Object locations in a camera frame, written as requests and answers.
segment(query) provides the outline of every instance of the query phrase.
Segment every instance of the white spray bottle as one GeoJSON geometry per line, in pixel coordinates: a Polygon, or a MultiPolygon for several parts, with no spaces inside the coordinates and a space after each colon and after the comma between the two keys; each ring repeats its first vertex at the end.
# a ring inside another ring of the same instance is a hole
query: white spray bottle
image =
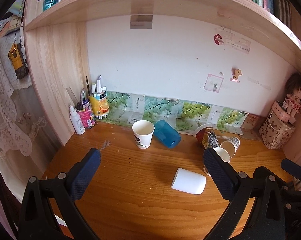
{"type": "Polygon", "coordinates": [[[85,127],[82,120],[80,119],[79,113],[76,112],[72,105],[69,106],[70,109],[70,120],[75,128],[77,134],[83,134],[85,132],[85,127]]]}

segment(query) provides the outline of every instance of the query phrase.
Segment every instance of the yellow keychain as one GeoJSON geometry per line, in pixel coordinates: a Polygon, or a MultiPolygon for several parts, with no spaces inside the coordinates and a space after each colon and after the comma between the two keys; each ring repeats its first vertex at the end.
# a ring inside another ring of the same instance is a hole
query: yellow keychain
{"type": "Polygon", "coordinates": [[[22,79],[28,75],[28,67],[26,67],[25,61],[21,56],[21,45],[20,43],[13,43],[8,58],[12,62],[16,76],[18,79],[22,79]]]}
{"type": "Polygon", "coordinates": [[[16,43],[18,21],[19,21],[19,19],[21,20],[21,14],[22,14],[21,11],[22,11],[24,2],[25,2],[25,0],[23,0],[21,3],[19,15],[17,18],[14,43],[13,43],[10,51],[8,52],[8,58],[12,62],[12,65],[14,67],[14,70],[15,70],[15,73],[16,73],[16,76],[18,79],[22,79],[28,75],[28,67],[26,66],[26,63],[23,58],[23,54],[21,52],[21,43],[16,43]]]}

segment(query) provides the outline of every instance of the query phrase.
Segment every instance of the bookshelf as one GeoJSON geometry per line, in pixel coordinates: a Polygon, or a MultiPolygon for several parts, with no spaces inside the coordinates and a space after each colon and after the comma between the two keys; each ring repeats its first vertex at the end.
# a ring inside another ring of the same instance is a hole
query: bookshelf
{"type": "Polygon", "coordinates": [[[257,41],[301,72],[301,41],[251,0],[63,0],[43,13],[41,6],[41,0],[26,0],[26,54],[34,88],[63,145],[74,132],[66,88],[77,95],[86,76],[90,80],[86,42],[90,20],[125,15],[200,20],[257,41]]]}

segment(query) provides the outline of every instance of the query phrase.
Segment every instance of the white paper cup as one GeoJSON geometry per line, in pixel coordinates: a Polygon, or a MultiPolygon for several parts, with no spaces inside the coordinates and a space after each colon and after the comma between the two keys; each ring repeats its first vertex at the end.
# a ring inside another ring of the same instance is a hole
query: white paper cup
{"type": "MultiPolygon", "coordinates": [[[[219,155],[219,157],[222,158],[222,160],[224,162],[230,163],[230,156],[229,156],[228,152],[225,149],[220,148],[220,147],[216,147],[216,148],[214,148],[214,150],[219,155]]],[[[210,176],[210,174],[209,174],[209,172],[208,172],[208,170],[205,166],[204,166],[204,172],[208,176],[210,176]]]]}
{"type": "Polygon", "coordinates": [[[132,125],[136,145],[139,149],[147,149],[150,146],[154,130],[153,123],[147,120],[140,120],[132,125]]]}
{"type": "Polygon", "coordinates": [[[203,192],[205,185],[205,176],[182,168],[177,169],[174,180],[172,181],[172,189],[196,195],[203,192]]]}
{"type": "Polygon", "coordinates": [[[232,158],[235,156],[235,153],[240,145],[240,140],[238,137],[232,137],[227,141],[221,143],[220,147],[225,149],[229,156],[232,158]]]}

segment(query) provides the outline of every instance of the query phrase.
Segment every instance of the lace curtain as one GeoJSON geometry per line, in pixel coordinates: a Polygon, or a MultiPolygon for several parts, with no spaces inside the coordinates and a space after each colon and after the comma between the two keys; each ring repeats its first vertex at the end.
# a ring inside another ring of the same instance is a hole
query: lace curtain
{"type": "Polygon", "coordinates": [[[21,201],[28,179],[42,176],[60,143],[47,123],[30,76],[18,80],[7,57],[14,35],[0,39],[0,172],[21,201]]]}

